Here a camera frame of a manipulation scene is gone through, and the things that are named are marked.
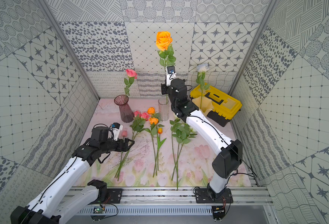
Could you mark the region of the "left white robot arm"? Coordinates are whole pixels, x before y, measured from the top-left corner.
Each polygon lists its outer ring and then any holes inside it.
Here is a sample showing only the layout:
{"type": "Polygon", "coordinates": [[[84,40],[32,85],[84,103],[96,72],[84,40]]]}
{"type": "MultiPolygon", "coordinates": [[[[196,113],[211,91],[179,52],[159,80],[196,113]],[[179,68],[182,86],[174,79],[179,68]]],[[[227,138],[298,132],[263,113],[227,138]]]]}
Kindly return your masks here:
{"type": "Polygon", "coordinates": [[[79,146],[71,159],[55,179],[27,206],[18,206],[10,215],[13,224],[65,224],[80,210],[89,204],[99,204],[101,210],[105,205],[118,204],[122,189],[108,189],[107,183],[91,180],[77,195],[62,203],[62,199],[75,182],[100,158],[111,152],[128,152],[134,140],[121,139],[119,134],[123,126],[114,123],[110,127],[100,124],[92,129],[91,137],[79,146]]]}

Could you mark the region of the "pink tulip flower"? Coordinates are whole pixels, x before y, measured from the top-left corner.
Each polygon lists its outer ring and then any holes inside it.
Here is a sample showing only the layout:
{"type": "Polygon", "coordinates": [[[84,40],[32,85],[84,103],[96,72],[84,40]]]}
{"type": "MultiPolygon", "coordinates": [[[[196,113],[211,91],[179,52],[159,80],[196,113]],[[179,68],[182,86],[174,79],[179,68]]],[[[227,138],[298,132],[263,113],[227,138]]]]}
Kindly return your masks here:
{"type": "MultiPolygon", "coordinates": [[[[121,133],[121,137],[123,138],[123,140],[125,140],[127,135],[128,135],[127,129],[123,130],[122,133],[121,133]]],[[[120,179],[120,173],[121,173],[121,169],[122,169],[122,166],[123,166],[124,162],[125,162],[125,155],[123,155],[123,153],[121,153],[121,159],[120,159],[119,167],[118,167],[118,170],[117,170],[116,175],[115,175],[115,178],[118,181],[120,179]]]]}

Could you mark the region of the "orange rose large stem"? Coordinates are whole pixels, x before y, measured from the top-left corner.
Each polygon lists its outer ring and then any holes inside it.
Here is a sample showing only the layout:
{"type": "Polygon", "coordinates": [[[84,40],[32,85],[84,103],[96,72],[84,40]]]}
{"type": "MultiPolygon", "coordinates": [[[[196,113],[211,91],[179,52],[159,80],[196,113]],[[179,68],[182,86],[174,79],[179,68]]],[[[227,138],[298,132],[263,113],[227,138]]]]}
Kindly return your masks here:
{"type": "Polygon", "coordinates": [[[160,31],[157,33],[156,46],[160,57],[159,63],[164,68],[165,73],[167,73],[167,67],[174,66],[176,61],[172,42],[173,39],[170,32],[160,31]]]}

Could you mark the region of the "cream white rose stem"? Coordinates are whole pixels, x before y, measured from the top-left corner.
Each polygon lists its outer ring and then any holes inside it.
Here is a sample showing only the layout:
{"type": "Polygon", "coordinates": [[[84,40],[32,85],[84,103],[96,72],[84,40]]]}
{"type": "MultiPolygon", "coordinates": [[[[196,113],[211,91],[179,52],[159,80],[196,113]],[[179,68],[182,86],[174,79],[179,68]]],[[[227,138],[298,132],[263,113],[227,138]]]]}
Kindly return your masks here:
{"type": "Polygon", "coordinates": [[[172,172],[172,178],[171,180],[173,180],[174,178],[174,174],[176,171],[176,164],[177,164],[177,159],[176,159],[176,155],[175,155],[175,150],[174,150],[174,137],[173,135],[176,133],[178,127],[180,126],[180,119],[174,119],[174,120],[170,120],[170,124],[171,124],[171,146],[172,146],[172,155],[173,155],[173,161],[174,161],[174,168],[173,168],[173,172],[172,172]]]}

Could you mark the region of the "blue white rose stem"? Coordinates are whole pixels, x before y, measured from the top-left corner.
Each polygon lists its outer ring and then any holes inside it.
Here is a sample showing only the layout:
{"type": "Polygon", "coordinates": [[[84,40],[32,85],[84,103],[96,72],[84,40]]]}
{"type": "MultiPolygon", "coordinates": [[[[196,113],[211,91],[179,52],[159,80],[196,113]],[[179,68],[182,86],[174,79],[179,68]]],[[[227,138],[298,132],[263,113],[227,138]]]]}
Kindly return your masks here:
{"type": "Polygon", "coordinates": [[[201,91],[201,95],[200,95],[200,109],[202,109],[202,105],[203,105],[203,93],[205,92],[205,90],[209,89],[209,84],[205,83],[205,75],[206,72],[209,70],[209,63],[203,63],[197,66],[197,79],[196,79],[196,83],[199,84],[199,88],[201,91]]]}

